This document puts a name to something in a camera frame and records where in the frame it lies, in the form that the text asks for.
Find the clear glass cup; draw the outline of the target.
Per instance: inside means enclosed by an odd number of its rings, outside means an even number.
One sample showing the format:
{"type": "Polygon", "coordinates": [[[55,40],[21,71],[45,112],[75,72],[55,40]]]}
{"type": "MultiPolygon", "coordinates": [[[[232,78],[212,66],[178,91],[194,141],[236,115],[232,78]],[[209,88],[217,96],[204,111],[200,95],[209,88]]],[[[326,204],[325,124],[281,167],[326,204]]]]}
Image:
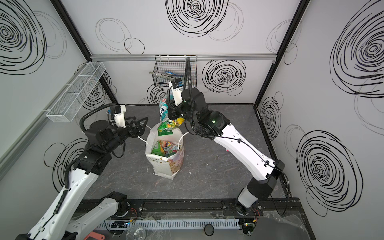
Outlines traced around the clear glass cup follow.
{"type": "Polygon", "coordinates": [[[141,225],[133,225],[127,229],[126,240],[145,240],[147,232],[141,225]]]}

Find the pink plastic scoop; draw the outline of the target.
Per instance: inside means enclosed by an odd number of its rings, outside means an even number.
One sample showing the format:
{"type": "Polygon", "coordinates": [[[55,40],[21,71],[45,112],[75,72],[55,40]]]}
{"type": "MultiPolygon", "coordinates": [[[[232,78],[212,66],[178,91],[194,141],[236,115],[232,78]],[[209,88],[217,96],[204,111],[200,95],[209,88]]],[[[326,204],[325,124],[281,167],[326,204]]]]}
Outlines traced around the pink plastic scoop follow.
{"type": "Polygon", "coordinates": [[[84,240],[91,240],[91,239],[93,239],[93,240],[105,240],[106,237],[105,237],[105,235],[102,235],[102,234],[99,234],[96,232],[91,232],[84,238],[84,240]]]}

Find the green snack packet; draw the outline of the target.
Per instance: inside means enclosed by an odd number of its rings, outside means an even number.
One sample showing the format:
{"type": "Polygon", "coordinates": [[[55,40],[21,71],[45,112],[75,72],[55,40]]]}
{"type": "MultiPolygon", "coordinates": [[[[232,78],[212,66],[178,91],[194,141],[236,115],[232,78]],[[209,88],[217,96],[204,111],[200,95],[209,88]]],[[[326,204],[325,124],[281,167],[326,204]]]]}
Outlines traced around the green snack packet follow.
{"type": "Polygon", "coordinates": [[[161,123],[158,127],[158,135],[159,136],[166,136],[166,135],[172,135],[173,130],[177,129],[179,126],[177,122],[172,120],[167,120],[164,123],[161,123]]]}

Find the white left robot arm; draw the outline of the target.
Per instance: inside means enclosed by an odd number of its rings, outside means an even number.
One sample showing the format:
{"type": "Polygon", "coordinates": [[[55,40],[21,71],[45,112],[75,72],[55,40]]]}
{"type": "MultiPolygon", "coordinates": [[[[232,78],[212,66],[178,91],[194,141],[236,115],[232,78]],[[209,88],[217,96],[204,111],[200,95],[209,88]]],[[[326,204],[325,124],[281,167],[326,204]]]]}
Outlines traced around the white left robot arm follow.
{"type": "Polygon", "coordinates": [[[65,169],[64,187],[43,217],[18,240],[83,240],[99,224],[114,215],[124,217],[130,210],[127,196],[112,192],[78,220],[72,220],[85,194],[112,159],[113,152],[128,138],[138,138],[146,130],[148,118],[132,117],[125,128],[100,120],[85,130],[88,143],[83,153],[65,169]]]}

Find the yellow snack packet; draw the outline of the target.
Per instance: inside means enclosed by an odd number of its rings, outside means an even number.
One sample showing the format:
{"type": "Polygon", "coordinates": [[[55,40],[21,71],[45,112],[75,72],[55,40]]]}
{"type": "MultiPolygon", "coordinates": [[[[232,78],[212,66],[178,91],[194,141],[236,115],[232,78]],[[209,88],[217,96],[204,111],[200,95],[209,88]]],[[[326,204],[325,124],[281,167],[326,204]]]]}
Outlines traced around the yellow snack packet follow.
{"type": "Polygon", "coordinates": [[[184,123],[184,121],[185,121],[184,118],[177,118],[175,120],[172,120],[172,127],[179,128],[184,123]]]}

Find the Fox's fruit candy packet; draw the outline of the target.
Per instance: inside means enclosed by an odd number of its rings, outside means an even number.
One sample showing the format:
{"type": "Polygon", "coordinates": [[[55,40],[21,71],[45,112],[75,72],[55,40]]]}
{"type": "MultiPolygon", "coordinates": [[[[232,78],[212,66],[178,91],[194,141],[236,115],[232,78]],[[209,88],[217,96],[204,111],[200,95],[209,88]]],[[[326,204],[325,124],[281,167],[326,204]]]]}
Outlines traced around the Fox's fruit candy packet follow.
{"type": "Polygon", "coordinates": [[[169,141],[158,140],[155,143],[151,154],[169,158],[170,156],[175,155],[178,151],[179,147],[177,145],[169,141]]]}

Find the clear acrylic wall shelf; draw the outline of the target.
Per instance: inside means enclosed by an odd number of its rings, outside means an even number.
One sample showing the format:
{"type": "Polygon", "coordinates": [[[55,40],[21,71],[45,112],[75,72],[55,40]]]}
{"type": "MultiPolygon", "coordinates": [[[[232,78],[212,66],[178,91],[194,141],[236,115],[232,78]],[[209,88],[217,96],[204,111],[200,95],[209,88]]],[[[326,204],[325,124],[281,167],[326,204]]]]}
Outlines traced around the clear acrylic wall shelf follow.
{"type": "Polygon", "coordinates": [[[72,122],[105,71],[102,62],[81,65],[63,93],[50,107],[46,117],[54,123],[72,122]]]}

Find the white printed paper bag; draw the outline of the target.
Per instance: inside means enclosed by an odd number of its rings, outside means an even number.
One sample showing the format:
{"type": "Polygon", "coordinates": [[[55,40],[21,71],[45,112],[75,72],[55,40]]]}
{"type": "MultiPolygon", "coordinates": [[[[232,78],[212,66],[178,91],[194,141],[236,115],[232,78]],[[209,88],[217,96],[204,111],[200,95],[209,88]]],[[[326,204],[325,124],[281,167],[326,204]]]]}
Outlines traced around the white printed paper bag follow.
{"type": "Polygon", "coordinates": [[[160,125],[158,123],[150,128],[150,133],[144,140],[145,155],[156,176],[173,180],[183,165],[185,134],[180,129],[173,129],[167,134],[160,133],[160,125]]]}

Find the blue handled tool in basket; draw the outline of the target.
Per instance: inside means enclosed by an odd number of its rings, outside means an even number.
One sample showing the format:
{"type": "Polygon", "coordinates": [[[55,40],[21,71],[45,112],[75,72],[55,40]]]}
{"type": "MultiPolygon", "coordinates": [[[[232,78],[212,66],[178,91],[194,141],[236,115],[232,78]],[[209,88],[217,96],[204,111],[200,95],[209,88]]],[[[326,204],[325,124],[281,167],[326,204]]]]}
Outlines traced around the blue handled tool in basket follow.
{"type": "Polygon", "coordinates": [[[168,76],[168,77],[173,77],[173,78],[180,77],[180,75],[175,74],[175,73],[172,73],[172,72],[169,72],[169,71],[165,71],[165,74],[166,74],[166,76],[168,76]]]}

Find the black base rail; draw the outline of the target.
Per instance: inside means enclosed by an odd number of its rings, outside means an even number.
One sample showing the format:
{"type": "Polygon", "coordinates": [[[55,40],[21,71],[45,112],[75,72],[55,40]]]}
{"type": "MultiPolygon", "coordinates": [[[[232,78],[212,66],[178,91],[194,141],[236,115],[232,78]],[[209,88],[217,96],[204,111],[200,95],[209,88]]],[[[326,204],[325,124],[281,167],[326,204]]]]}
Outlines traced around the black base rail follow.
{"type": "MultiPolygon", "coordinates": [[[[147,199],[147,200],[128,200],[129,217],[142,217],[149,213],[183,213],[183,212],[217,212],[229,216],[238,216],[236,207],[236,199],[147,199]]],[[[298,210],[303,206],[299,198],[284,198],[272,199],[265,201],[257,201],[253,205],[253,209],[263,211],[273,210],[298,210]]]]}

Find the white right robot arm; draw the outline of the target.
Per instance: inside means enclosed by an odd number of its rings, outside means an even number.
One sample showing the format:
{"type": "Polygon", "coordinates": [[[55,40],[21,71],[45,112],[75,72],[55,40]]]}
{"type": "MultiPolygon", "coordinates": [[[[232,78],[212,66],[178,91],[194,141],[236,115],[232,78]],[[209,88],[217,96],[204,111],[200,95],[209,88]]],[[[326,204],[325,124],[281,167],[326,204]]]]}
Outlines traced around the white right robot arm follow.
{"type": "Polygon", "coordinates": [[[239,213],[246,215],[257,201],[268,199],[283,174],[285,164],[282,161],[264,155],[221,112],[211,111],[197,88],[175,90],[169,87],[166,103],[171,120],[185,119],[195,135],[224,147],[252,174],[252,179],[237,197],[239,213]]]}

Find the teal snack packet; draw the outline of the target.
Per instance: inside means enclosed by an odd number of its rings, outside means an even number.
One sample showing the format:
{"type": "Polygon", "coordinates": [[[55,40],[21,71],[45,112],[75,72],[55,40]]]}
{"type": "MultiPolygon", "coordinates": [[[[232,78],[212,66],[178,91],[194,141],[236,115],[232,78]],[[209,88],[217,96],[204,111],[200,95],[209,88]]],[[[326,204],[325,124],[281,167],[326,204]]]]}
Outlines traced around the teal snack packet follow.
{"type": "Polygon", "coordinates": [[[160,101],[159,104],[159,109],[160,109],[160,121],[161,123],[168,122],[170,120],[169,115],[168,115],[168,105],[167,105],[167,99],[164,98],[160,101]]]}

